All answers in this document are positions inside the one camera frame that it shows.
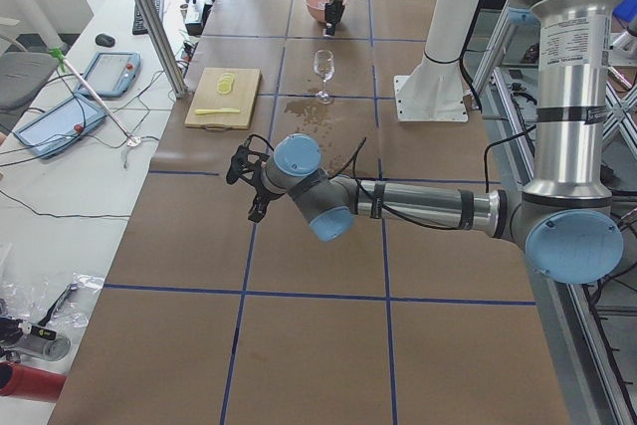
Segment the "plastic bag with parts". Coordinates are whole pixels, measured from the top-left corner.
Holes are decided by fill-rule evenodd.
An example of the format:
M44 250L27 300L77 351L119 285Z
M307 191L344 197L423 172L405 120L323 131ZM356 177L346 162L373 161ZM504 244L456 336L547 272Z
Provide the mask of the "plastic bag with parts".
M9 274L12 245L1 246L1 357L63 360L89 324L105 279L78 272L18 280Z

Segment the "black computer mouse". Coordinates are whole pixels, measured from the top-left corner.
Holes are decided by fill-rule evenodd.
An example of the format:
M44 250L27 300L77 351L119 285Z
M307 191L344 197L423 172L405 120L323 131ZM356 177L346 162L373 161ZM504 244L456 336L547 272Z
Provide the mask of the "black computer mouse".
M111 48L115 45L115 38L106 33L99 33L95 36L95 43L101 47Z

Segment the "yellow plastic knife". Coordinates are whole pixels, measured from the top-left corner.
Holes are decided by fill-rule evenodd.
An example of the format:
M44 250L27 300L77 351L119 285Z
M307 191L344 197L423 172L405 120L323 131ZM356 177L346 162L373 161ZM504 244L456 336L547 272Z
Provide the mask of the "yellow plastic knife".
M195 115L209 115L209 114L239 114L241 110L238 108L232 107L221 107L221 108L197 108L194 111Z

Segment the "clear wine glass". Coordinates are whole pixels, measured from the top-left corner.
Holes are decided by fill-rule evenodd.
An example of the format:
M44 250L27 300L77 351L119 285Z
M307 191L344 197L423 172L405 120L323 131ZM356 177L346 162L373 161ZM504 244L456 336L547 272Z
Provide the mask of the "clear wine glass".
M316 93L316 98L320 103L329 105L332 101L332 97L327 91L327 82L334 74L334 58L332 51L318 50L315 52L314 72L321 79L321 88Z

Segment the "metal grabber stick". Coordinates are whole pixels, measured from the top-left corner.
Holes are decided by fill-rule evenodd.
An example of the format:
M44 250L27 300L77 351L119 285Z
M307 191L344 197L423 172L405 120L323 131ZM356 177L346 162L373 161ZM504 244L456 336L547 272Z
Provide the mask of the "metal grabber stick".
M117 127L123 132L126 137L125 144L129 147L136 147L141 145L141 138L135 136L129 131L124 124L114 115L113 111L106 105L99 94L90 86L90 84L83 78L83 76L76 70L76 68L66 59L60 48L52 48L49 50L49 54L56 59L63 69L68 69L71 74L78 80L82 87L84 87L93 99L99 104L99 106L106 112L108 117L117 125Z

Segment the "grey office chair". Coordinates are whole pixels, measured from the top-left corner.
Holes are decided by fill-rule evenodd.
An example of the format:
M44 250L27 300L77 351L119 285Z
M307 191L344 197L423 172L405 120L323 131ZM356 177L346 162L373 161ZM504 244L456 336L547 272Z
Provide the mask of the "grey office chair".
M58 61L44 53L2 54L1 110L15 110L30 102L57 66Z

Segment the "bamboo cutting board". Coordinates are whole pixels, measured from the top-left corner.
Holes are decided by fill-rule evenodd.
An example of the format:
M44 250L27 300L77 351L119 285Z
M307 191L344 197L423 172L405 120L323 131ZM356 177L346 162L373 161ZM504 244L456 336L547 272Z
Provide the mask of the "bamboo cutting board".
M217 84L222 74L235 75L233 89L229 95L219 95ZM255 97L261 72L259 69L206 68L194 94L184 125L195 128L247 129L252 118ZM197 108L232 107L241 110L239 114L195 115Z

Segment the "blue storage bin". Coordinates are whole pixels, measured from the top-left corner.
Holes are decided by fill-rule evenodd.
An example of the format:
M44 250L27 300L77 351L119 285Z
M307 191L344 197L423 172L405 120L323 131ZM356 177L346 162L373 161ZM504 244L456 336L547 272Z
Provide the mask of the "blue storage bin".
M618 19L629 23L636 16L636 10L637 0L623 0L614 8L613 14Z

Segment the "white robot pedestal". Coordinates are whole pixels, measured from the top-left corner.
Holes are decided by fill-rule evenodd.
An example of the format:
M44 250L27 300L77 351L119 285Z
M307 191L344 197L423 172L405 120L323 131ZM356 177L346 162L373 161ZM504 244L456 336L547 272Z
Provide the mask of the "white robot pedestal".
M465 122L463 48L479 0L436 0L421 63L394 78L401 122Z

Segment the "black box device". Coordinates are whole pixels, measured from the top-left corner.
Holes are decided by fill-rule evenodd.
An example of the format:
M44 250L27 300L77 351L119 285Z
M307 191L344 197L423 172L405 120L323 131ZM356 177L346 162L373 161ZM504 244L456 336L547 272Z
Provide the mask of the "black box device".
M203 33L208 20L212 0L188 0L184 24L189 36L198 37Z

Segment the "blue teach pendant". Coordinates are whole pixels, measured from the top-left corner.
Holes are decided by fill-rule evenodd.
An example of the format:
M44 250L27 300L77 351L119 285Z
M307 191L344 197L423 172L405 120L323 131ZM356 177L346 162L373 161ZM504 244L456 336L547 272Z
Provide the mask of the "blue teach pendant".
M15 131L15 136L36 157L53 157L106 118L98 105L77 95L71 96Z
M135 82L140 66L138 52L99 52L82 77L101 98L118 99Z

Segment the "red cylinder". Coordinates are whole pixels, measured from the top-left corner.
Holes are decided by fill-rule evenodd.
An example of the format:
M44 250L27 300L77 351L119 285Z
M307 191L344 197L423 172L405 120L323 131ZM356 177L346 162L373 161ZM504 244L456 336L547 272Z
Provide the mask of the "red cylinder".
M1 395L54 403L67 376L19 363L1 363Z

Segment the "pink bowl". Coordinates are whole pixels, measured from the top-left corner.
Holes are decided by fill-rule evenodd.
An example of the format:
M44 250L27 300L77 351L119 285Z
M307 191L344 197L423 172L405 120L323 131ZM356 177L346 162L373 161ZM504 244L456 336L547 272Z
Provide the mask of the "pink bowl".
M329 0L306 0L306 7L311 14L311 16L317 20L325 24L324 10L318 8L318 1L329 1ZM348 0L343 1L344 9Z

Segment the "aluminium frame post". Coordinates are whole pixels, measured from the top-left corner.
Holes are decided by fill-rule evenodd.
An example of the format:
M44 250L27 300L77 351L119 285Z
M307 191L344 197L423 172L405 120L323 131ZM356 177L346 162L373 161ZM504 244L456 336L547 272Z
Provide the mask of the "aluminium frame post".
M134 0L134 2L142 14L155 53L175 96L178 99L185 97L188 93L187 87L170 48L162 21L159 19L159 14L152 0Z

